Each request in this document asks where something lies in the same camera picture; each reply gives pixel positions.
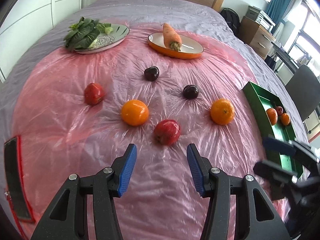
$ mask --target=drawer handle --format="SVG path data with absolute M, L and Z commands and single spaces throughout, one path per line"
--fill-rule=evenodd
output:
M 259 44 L 261 47 L 266 48 L 266 47 L 265 47 L 265 46 L 263 46 L 261 43 L 259 43 L 259 42 L 258 42 L 258 44 Z
M 270 40 L 267 38 L 267 36 L 266 36 L 266 35 L 263 35 L 263 34 L 262 34 L 262 36 L 263 36 L 263 37 L 265 37 L 268 41 L 270 41 Z

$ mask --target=red strap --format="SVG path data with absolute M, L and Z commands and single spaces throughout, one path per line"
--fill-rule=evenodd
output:
M 19 222 L 18 217 L 17 217 L 16 213 L 14 212 L 13 204 L 12 204 L 11 196 L 10 196 L 9 192 L 6 191 L 6 192 L 5 192 L 5 195 L 6 195 L 7 201 L 9 202 L 9 206 L 10 206 L 10 209 L 11 209 L 11 212 L 12 212 L 12 215 L 13 215 L 13 219 L 14 219 L 14 221 L 16 222 L 16 225 L 17 225 L 17 227 L 18 227 L 18 230 L 19 230 L 19 232 L 20 232 L 20 235 L 22 236 L 22 238 L 23 238 L 24 240 L 28 240 L 26 234 L 24 233 L 24 231 L 23 231 L 23 229 L 22 229 L 22 227 L 21 227 L 21 225 L 20 225 L 20 222 Z

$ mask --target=black bag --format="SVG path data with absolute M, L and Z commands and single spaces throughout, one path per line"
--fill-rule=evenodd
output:
M 266 59 L 264 60 L 264 62 L 269 66 L 269 68 L 272 69 L 272 71 L 274 71 L 276 67 L 276 57 L 276 54 L 274 54 L 272 57 L 267 55 Z
M 220 14 L 227 22 L 229 28 L 233 31 L 233 34 L 237 36 L 240 28 L 240 19 L 237 13 L 230 8 L 224 8 Z

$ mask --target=gray bed sheet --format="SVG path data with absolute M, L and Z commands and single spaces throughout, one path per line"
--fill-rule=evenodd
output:
M 307 142 L 297 108 L 280 80 L 264 61 L 237 39 L 222 16 L 213 9 L 183 0 L 98 0 L 81 9 L 39 39 L 17 62 L 0 95 L 0 144 L 12 137 L 12 114 L 17 98 L 35 65 L 45 56 L 63 45 L 68 26 L 81 16 L 107 19 L 117 18 L 129 24 L 158 22 L 169 23 L 178 30 L 207 35 L 237 50 L 248 62 L 260 86 L 279 96 L 290 113 L 297 139 Z M 4 166 L 3 148 L 0 151 L 0 167 Z M 9 205 L 4 197 L 6 187 L 4 170 L 0 170 L 0 204 L 15 225 Z

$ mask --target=wooden nightstand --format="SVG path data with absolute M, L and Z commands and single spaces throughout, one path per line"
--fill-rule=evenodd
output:
M 272 48 L 271 41 L 276 39 L 259 23 L 243 17 L 239 29 L 238 38 L 248 44 L 263 59 Z

